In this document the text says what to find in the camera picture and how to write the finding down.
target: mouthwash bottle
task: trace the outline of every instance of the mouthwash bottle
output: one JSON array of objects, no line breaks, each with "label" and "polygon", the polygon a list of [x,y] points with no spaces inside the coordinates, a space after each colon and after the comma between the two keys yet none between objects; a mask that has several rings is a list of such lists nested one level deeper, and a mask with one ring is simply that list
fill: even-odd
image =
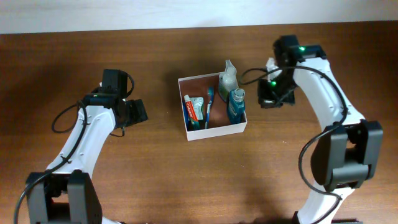
[{"label": "mouthwash bottle", "polygon": [[242,120],[242,114],[244,113],[244,90],[237,88],[231,90],[228,95],[228,104],[226,107],[226,113],[228,114],[229,121],[231,124],[239,124]]}]

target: wooden table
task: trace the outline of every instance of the wooden table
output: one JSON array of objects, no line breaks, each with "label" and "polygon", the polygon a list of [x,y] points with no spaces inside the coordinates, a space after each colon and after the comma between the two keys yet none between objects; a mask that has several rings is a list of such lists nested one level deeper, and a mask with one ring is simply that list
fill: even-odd
[{"label": "wooden table", "polygon": [[[127,223],[237,223],[290,218],[308,197],[297,169],[301,147],[320,131],[301,90],[296,105],[262,110],[245,86],[241,134],[188,142],[177,79],[264,66],[280,35],[321,44],[352,104],[378,120],[384,139],[375,177],[337,218],[398,220],[398,22],[206,29],[121,30],[0,36],[0,223],[10,223],[32,171],[44,170],[68,134],[50,125],[101,81],[104,68],[130,73],[149,116],[107,138],[93,174],[103,213]],[[70,112],[57,128],[68,127]],[[309,158],[305,171],[310,176]],[[24,203],[20,222],[28,223]]]}]

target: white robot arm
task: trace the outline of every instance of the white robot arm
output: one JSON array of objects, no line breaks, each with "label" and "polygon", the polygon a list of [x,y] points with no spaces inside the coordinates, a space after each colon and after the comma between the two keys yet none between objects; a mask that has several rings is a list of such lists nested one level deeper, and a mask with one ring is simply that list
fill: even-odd
[{"label": "white robot arm", "polygon": [[[132,84],[129,92],[127,78]],[[133,88],[134,81],[127,73],[105,70],[102,85],[80,101],[81,108],[73,131],[59,155],[46,172],[33,172],[27,179],[24,193],[27,195],[31,224],[122,223],[102,216],[101,204],[91,178],[103,144],[111,132],[122,128],[124,135],[124,127],[147,120],[142,100],[124,100]],[[61,194],[68,195],[68,203],[55,203],[52,200]],[[17,204],[14,223],[17,223],[20,202]]]},{"label": "white robot arm", "polygon": [[[332,219],[343,200],[365,180],[373,177],[382,128],[377,121],[366,121],[349,102],[337,84],[329,61],[319,45],[300,46],[294,35],[287,35],[275,42],[274,52],[280,68],[270,58],[268,70],[251,69],[265,71],[264,76],[271,75],[268,80],[261,79],[262,77],[256,79],[259,80],[261,107],[277,108],[283,103],[294,104],[293,90],[299,86],[308,98],[321,129],[333,129],[319,139],[312,155],[311,168],[315,178],[313,187],[321,192],[338,195],[338,204],[335,206],[336,197],[312,190],[305,205],[295,213],[292,221],[298,224],[333,223]],[[351,141],[355,147],[347,149],[347,141]]]}]

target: cardboard box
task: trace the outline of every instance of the cardboard box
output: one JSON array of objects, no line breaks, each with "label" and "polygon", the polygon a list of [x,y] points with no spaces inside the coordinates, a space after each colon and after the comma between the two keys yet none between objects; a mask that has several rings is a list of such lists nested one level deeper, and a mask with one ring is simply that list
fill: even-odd
[{"label": "cardboard box", "polygon": [[[244,113],[243,122],[240,124],[231,124],[229,122],[228,116],[226,114],[226,103],[221,99],[218,94],[218,75],[220,73],[213,73],[208,75],[199,75],[195,77],[179,78],[178,87],[180,88],[180,99],[183,114],[183,123],[185,126],[185,131],[187,132],[188,141],[204,139],[216,136],[222,136],[226,134],[241,133],[244,131],[248,119],[246,117],[246,112]],[[189,97],[203,97],[204,99],[204,117],[206,118],[206,109],[209,102],[207,95],[208,87],[214,87],[214,100],[211,104],[210,110],[210,120],[208,123],[208,129],[201,129],[198,131],[188,131],[185,125],[185,115],[183,112],[184,107],[184,95],[189,95]]]}]

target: toothbrush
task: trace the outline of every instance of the toothbrush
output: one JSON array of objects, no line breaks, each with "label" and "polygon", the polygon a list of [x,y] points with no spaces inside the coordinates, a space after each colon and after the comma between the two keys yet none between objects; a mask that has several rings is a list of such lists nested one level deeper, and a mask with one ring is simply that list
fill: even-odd
[{"label": "toothbrush", "polygon": [[214,97],[214,88],[213,87],[209,87],[209,89],[207,89],[207,97],[210,99],[210,101],[207,104],[207,115],[206,115],[205,129],[207,129],[207,126],[208,126],[208,123],[209,123],[210,108],[211,108],[211,104],[213,103],[213,97]]}]

